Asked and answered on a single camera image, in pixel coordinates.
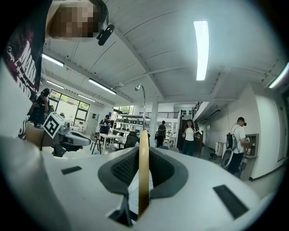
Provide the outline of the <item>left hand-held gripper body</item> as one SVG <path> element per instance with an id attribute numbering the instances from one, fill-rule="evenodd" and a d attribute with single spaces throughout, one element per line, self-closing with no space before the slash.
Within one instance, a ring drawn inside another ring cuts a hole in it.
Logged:
<path id="1" fill-rule="evenodd" d="M 65 125 L 65 119 L 57 114 L 51 112 L 43 124 L 43 129 L 46 134 L 52 139 L 54 156 L 63 157 L 66 148 L 63 146 L 65 142 L 65 135 L 68 132 L 68 127 Z"/>

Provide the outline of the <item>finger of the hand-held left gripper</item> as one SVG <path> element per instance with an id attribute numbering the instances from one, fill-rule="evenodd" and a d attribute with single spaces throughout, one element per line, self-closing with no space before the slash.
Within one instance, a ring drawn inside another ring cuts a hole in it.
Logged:
<path id="1" fill-rule="evenodd" d="M 68 131 L 65 134 L 65 141 L 73 146 L 89 146 L 91 140 L 77 131 Z"/>

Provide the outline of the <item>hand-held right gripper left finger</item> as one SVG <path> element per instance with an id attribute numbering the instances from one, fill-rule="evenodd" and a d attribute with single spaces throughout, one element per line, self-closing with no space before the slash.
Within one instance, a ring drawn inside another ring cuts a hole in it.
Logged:
<path id="1" fill-rule="evenodd" d="M 31 143 L 0 138 L 0 170 L 13 198 L 46 231 L 136 231 L 125 196 L 98 177 L 118 153 L 61 160 Z"/>

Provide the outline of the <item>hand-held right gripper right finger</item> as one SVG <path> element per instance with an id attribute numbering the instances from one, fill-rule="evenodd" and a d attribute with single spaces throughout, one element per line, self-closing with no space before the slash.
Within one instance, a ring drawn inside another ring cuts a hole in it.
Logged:
<path id="1" fill-rule="evenodd" d="M 137 231 L 244 231 L 267 209 L 269 197 L 261 199 L 246 183 L 215 163 L 169 150 L 161 153 L 177 159 L 188 169 L 188 180 L 173 197 L 153 199 L 135 224 Z M 234 219 L 214 191 L 227 186 L 248 208 Z"/>

